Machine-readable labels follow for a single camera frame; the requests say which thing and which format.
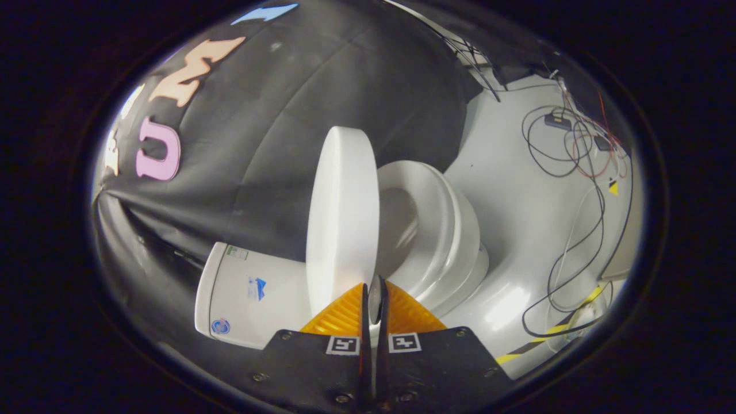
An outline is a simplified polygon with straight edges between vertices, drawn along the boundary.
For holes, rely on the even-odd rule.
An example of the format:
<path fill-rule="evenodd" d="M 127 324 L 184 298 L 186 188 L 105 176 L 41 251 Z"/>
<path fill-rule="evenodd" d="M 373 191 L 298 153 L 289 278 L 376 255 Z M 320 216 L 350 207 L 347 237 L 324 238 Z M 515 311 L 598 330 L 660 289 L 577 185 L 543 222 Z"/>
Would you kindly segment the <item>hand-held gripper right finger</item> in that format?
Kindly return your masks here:
<path fill-rule="evenodd" d="M 379 285 L 380 412 L 481 412 L 513 389 L 469 327 L 447 328 L 402 288 L 385 280 Z"/>

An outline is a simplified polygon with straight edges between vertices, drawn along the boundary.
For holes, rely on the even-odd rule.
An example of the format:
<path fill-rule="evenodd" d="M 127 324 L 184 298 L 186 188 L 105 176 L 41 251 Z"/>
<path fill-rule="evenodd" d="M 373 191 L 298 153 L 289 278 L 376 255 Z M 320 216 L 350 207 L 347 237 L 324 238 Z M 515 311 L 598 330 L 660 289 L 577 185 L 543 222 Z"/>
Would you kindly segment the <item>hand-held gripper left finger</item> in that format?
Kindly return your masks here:
<path fill-rule="evenodd" d="M 276 332 L 248 370 L 252 395 L 290 412 L 361 412 L 371 399 L 367 299 L 360 283 L 301 330 Z"/>

